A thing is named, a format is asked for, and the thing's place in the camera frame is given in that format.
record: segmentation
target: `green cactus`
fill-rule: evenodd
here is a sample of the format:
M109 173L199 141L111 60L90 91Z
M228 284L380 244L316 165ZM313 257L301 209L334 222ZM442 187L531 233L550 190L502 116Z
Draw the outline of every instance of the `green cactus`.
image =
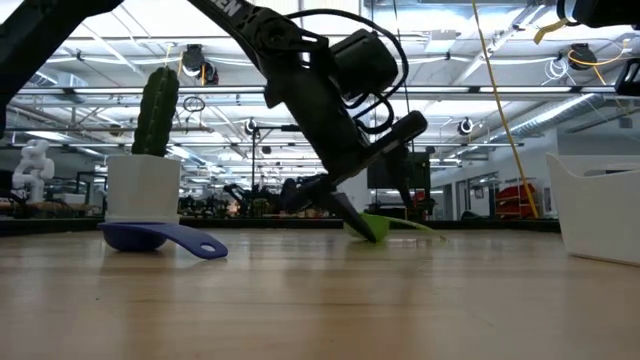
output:
M168 67L158 68L144 87L134 135L133 154L164 157L178 102L178 74Z

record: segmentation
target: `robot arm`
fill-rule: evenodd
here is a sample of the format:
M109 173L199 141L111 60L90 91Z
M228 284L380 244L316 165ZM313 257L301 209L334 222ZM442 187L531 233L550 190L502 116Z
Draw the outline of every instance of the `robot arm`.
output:
M381 93L398 75L396 61L377 33L359 30L330 47L326 37L301 29L291 21L301 14L285 17L246 0L188 1L238 42L267 80L264 92L267 106L273 108L280 103L287 106L328 171L326 176L302 186L287 207L295 210L309 202L316 203L339 214L365 238L374 240L369 226L343 194L335 193L335 188L381 157L392 169L393 164L404 160L405 153L394 150L404 147L427 128L426 119L417 111L410 112L395 124L390 116L385 127L376 128L375 133L390 131L370 144L366 127L349 115L345 100L357 98L356 103L362 104L372 94L381 98L376 102L380 104L389 97L389 94L383 97ZM8 33L8 36L0 37L0 47L5 41L11 49L0 55L0 78L3 79L0 107L6 105L28 80L22 75L33 74L84 18L110 11L121 2L32 0L20 5L0 26L0 33ZM304 13L320 14L318 11ZM404 55L392 34L381 28L377 30L392 38ZM23 45L11 48L11 44ZM309 62L303 60L303 54L309 55ZM21 74L24 74L13 76L16 63L23 58L30 59L29 66L21 64L24 69ZM403 80L407 67L405 57ZM4 81L4 74L7 74L7 81ZM5 123L5 119L0 118L0 136ZM398 190L408 194L408 187L400 185Z

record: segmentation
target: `yellow cable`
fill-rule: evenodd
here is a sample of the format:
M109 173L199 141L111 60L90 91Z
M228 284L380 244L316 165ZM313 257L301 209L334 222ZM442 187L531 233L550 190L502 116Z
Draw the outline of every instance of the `yellow cable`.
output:
M500 113L502 126L504 127L504 131L507 134L507 138L509 139L509 144L511 144L513 157L516 160L516 164L518 165L518 172L520 172L520 177L522 178L522 185L524 186L524 190L527 193L527 198L529 199L529 205L531 206L531 210L533 211L533 216L537 219L540 217L540 215L538 214L538 208L536 208L536 203L535 201L533 201L533 195L531 195L531 190L529 190L529 183L527 181L527 177L524 175L522 163L520 162L520 155L518 155L518 149L516 149L516 145L513 141L513 137L511 136L511 131L509 130L509 124L507 124L507 117L504 115L504 110L502 109L500 94L498 94L498 85L496 85L496 79L493 74L493 69L491 68L491 61L489 60L489 52L487 51L487 45L484 42L484 34L482 33L482 29L480 28L480 16L478 15L478 6L476 5L476 0L471 0L471 5L473 6L473 14L476 18L476 25L478 25L478 33L480 34L480 44L482 44L482 51L484 52L485 62L487 63L487 69L489 70L489 78L491 78L491 86L493 86L493 94L496 97L496 104L498 105L498 112Z
M565 19L558 20L557 22L551 25L541 27L540 30L536 33L536 36L533 37L533 42L536 43L536 45L539 45L540 42L542 41L542 38L544 38L545 35L562 29L568 23L569 23L569 20L565 18Z
M607 65L607 64L611 64L613 62L616 62L618 60L620 60L622 58L622 55L624 55L624 50L627 48L627 41L623 41L622 42L622 50L620 50L620 54L618 54L618 56L614 57L613 59L607 60L607 61L602 61L602 62L596 62L596 63L592 63L592 62L588 62L588 61L582 61L582 60L578 60L575 59L571 56L571 54L575 53L575 51L571 50L569 51L569 53L567 54L567 57L569 58L569 60L573 61L576 64L580 64L580 65L586 65L586 66L602 66L602 65Z

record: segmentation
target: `wooden table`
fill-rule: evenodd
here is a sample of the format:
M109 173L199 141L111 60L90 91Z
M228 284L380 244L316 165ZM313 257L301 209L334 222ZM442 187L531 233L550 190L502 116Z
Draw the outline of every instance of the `wooden table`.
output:
M558 235L212 231L228 259L0 239L0 358L640 358L640 268L569 257Z

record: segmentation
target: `white pot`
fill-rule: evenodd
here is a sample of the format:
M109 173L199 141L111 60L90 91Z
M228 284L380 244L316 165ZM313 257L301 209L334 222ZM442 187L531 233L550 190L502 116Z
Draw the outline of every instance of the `white pot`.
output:
M180 161L151 155L110 156L106 222L177 224Z

